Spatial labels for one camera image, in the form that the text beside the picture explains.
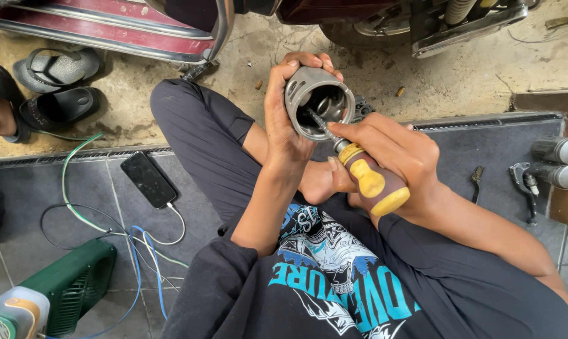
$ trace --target graphic print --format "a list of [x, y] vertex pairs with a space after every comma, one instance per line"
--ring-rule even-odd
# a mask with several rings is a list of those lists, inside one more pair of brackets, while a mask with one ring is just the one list
[[293, 288], [307, 313], [339, 335], [356, 327], [365, 338], [393, 339], [413, 312], [399, 279], [327, 213], [291, 204], [280, 231], [269, 285]]

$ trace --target fingernail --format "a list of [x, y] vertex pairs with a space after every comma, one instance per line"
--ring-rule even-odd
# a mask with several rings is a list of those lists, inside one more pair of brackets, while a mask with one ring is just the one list
[[338, 164], [333, 157], [328, 157], [328, 165], [330, 166], [330, 171], [336, 171], [336, 168], [338, 168]]

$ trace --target blue wire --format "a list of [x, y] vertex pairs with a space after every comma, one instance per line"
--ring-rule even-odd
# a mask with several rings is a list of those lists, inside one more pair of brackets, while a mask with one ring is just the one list
[[[131, 234], [131, 229], [129, 229], [129, 241], [133, 244], [133, 235]], [[116, 324], [112, 325], [111, 327], [108, 327], [107, 329], [103, 330], [100, 333], [92, 334], [92, 335], [89, 335], [89, 336], [84, 336], [84, 337], [79, 338], [79, 339], [95, 338], [95, 337], [103, 335], [104, 333], [115, 328], [116, 326], [118, 326], [118, 324], [120, 324], [125, 319], [126, 316], [129, 315], [129, 313], [131, 312], [131, 310], [133, 309], [133, 307], [137, 303], [137, 299], [139, 298], [139, 293], [142, 290], [142, 275], [141, 275], [141, 271], [139, 269], [139, 260], [137, 259], [137, 251], [133, 251], [133, 257], [135, 258], [135, 266], [136, 266], [136, 269], [137, 269], [137, 294], [135, 296], [135, 300], [133, 300], [133, 304], [131, 305], [131, 307], [129, 308], [127, 313], [125, 313], [125, 315], [123, 315], [123, 317]], [[46, 339], [60, 339], [60, 338], [54, 338], [53, 336], [46, 336], [45, 338]]]
[[[131, 229], [133, 229], [133, 228], [141, 231], [141, 233], [143, 234], [143, 237], [148, 240], [148, 243], [150, 244], [150, 247], [152, 248], [152, 252], [154, 253], [154, 258], [158, 258], [157, 254], [156, 254], [156, 250], [154, 249], [154, 243], [152, 243], [152, 240], [150, 239], [148, 234], [145, 233], [145, 231], [143, 229], [141, 229], [140, 227], [135, 226], [135, 225], [131, 226], [129, 231], [131, 231]], [[167, 319], [167, 312], [165, 311], [165, 301], [163, 300], [163, 286], [162, 286], [161, 279], [160, 279], [160, 274], [159, 274], [160, 270], [158, 268], [158, 265], [159, 265], [159, 263], [158, 263], [158, 259], [157, 259], [156, 260], [156, 266], [157, 266], [156, 267], [156, 280], [159, 283], [160, 310], [163, 312], [163, 317], [165, 317], [165, 319]]]

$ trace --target yellow screwdriver handle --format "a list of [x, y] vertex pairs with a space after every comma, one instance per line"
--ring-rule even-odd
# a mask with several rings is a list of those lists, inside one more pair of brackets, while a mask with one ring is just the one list
[[357, 143], [343, 148], [338, 158], [351, 174], [359, 196], [374, 215], [385, 215], [409, 199], [409, 189], [399, 175], [382, 168]]

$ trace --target rubber slipper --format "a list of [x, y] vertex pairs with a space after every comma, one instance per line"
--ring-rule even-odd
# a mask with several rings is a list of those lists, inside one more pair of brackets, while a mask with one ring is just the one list
[[[39, 56], [41, 51], [54, 51], [61, 56]], [[51, 93], [98, 72], [98, 53], [91, 47], [80, 51], [38, 48], [27, 58], [16, 61], [14, 76], [25, 88], [37, 93]]]
[[80, 87], [26, 100], [20, 105], [20, 114], [32, 128], [55, 132], [70, 127], [98, 109], [98, 90]]
[[16, 120], [16, 135], [4, 136], [8, 143], [25, 143], [31, 137], [31, 128], [22, 119], [17, 109], [24, 101], [24, 96], [16, 81], [9, 72], [0, 65], [0, 99], [6, 99], [12, 105], [12, 114]]

